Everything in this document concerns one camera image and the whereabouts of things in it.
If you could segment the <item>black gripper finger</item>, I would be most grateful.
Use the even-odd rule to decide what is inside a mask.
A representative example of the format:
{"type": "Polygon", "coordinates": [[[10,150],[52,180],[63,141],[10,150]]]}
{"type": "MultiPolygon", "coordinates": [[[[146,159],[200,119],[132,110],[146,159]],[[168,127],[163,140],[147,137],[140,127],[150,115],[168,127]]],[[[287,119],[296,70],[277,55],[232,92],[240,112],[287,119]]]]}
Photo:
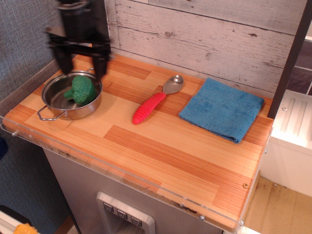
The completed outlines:
{"type": "Polygon", "coordinates": [[[92,55],[95,76],[97,80],[101,80],[107,72],[107,64],[109,61],[108,53],[95,53],[92,55]]]}
{"type": "Polygon", "coordinates": [[[73,69],[72,56],[69,51],[62,47],[53,48],[55,59],[64,74],[68,74],[73,69]]]}

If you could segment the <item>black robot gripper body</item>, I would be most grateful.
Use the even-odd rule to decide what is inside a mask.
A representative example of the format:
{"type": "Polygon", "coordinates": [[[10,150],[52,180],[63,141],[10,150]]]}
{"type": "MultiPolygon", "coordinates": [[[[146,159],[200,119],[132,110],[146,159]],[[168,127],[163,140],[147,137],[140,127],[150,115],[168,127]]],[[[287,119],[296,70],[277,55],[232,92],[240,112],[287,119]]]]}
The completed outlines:
{"type": "Polygon", "coordinates": [[[52,51],[55,47],[62,47],[71,54],[89,57],[95,53],[108,53],[103,47],[91,42],[90,0],[55,0],[54,4],[60,13],[62,26],[46,29],[52,51]]]}

